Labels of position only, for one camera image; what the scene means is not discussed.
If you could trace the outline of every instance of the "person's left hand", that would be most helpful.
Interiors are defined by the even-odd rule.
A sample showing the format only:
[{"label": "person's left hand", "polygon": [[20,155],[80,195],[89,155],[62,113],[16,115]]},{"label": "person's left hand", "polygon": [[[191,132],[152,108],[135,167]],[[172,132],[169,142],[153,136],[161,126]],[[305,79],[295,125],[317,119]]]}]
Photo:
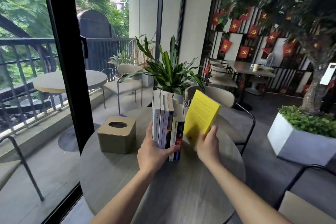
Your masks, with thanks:
[{"label": "person's left hand", "polygon": [[138,163],[141,172],[154,175],[169,155],[179,150],[180,145],[174,145],[165,150],[157,147],[152,137],[152,126],[153,122],[150,122],[146,130],[146,137],[138,151]]}]

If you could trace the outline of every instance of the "forearm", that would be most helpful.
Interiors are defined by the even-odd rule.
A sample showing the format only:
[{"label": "forearm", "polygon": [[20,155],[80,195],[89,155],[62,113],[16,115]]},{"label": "forearm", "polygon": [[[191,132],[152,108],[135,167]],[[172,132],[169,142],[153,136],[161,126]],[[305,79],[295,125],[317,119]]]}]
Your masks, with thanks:
[{"label": "forearm", "polygon": [[209,164],[208,168],[244,224],[291,223],[220,163]]},{"label": "forearm", "polygon": [[131,223],[152,178],[152,174],[139,171],[89,224]]}]

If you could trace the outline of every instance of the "round table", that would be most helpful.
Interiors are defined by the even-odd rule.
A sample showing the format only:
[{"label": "round table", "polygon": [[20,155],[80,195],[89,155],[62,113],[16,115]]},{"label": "round table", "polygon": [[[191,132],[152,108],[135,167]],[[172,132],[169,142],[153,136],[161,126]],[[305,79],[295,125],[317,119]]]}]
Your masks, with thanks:
[{"label": "round table", "polygon": [[[132,153],[101,152],[97,132],[87,141],[81,158],[79,180],[84,198],[97,214],[137,173],[137,149],[152,116],[151,107],[125,112],[136,118],[136,143]],[[243,159],[228,137],[219,137],[221,162],[245,182]],[[145,192],[132,223],[224,223],[233,206],[183,138],[179,161],[165,162]]]},{"label": "round table", "polygon": [[[102,87],[107,82],[107,75],[94,70],[85,70],[87,86],[89,90]],[[49,93],[66,93],[64,80],[61,71],[41,74],[33,79],[34,88],[42,92]],[[94,124],[94,128],[98,129],[100,124]],[[65,151],[78,151],[78,143],[76,139],[75,129],[73,127],[67,129],[58,139],[58,146]]]}]

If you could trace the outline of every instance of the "book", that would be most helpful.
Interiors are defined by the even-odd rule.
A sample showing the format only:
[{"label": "book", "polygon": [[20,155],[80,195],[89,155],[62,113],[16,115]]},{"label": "book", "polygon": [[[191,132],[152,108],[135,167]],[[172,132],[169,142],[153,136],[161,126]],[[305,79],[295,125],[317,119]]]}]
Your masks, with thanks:
[{"label": "book", "polygon": [[[178,105],[175,101],[173,102],[173,105],[174,105],[174,116],[173,116],[172,131],[171,131],[171,137],[170,137],[170,146],[182,143],[183,127],[184,127],[183,105]],[[171,154],[168,157],[168,160],[173,161],[175,159],[174,157],[176,159],[180,159],[180,150],[178,153]]]},{"label": "book", "polygon": [[174,116],[173,93],[167,94],[167,101],[168,101],[169,114],[168,114],[166,144],[164,145],[165,148],[163,149],[168,149],[170,147],[171,129],[173,125],[173,116]]},{"label": "book", "polygon": [[196,150],[199,132],[202,131],[205,135],[208,134],[220,107],[219,103],[196,90],[184,123],[184,134],[194,147],[194,150]]},{"label": "book", "polygon": [[161,115],[160,90],[154,90],[153,102],[152,102],[152,122],[153,122],[152,136],[156,146],[158,146],[159,143],[160,115]]},{"label": "book", "polygon": [[164,107],[164,115],[163,115],[163,126],[162,126],[161,149],[166,148],[166,137],[167,137],[167,127],[168,127],[168,116],[169,116],[168,95],[167,94],[163,95],[163,107]]},{"label": "book", "polygon": [[162,128],[163,128],[163,116],[165,113],[165,108],[163,106],[163,92],[160,90],[160,124],[159,124],[159,139],[157,142],[157,146],[161,148],[162,141]]}]

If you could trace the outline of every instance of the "rectangular table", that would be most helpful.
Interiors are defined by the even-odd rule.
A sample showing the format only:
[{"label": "rectangular table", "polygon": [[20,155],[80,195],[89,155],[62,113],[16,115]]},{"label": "rectangular table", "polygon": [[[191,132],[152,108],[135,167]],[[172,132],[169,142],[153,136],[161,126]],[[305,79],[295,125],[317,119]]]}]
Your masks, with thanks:
[{"label": "rectangular table", "polygon": [[264,69],[258,69],[256,71],[253,71],[253,68],[251,68],[252,63],[248,63],[248,62],[235,61],[235,60],[225,60],[225,62],[232,68],[233,72],[239,75],[245,74],[243,88],[241,90],[237,103],[240,104],[242,107],[244,107],[246,110],[251,111],[252,107],[249,104],[244,103],[244,93],[245,93],[246,83],[249,81],[252,75],[264,76],[264,77],[275,77],[275,74],[268,70],[264,70]]}]

